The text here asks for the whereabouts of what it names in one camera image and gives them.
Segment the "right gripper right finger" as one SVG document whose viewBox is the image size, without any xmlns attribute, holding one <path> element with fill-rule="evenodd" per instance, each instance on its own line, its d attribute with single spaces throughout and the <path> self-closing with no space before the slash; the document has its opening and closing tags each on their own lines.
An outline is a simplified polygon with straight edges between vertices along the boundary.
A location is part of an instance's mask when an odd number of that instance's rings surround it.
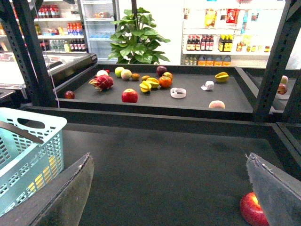
<svg viewBox="0 0 301 226">
<path fill-rule="evenodd" d="M 301 224 L 301 182 L 255 153 L 247 156 L 252 189 L 271 226 Z"/>
</svg>

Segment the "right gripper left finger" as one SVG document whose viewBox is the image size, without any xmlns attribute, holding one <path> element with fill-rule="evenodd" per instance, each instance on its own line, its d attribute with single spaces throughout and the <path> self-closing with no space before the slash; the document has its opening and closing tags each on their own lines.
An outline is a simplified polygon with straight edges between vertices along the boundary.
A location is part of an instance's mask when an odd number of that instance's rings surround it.
<svg viewBox="0 0 301 226">
<path fill-rule="evenodd" d="M 0 218 L 2 226 L 77 226 L 94 174 L 90 153 Z"/>
</svg>

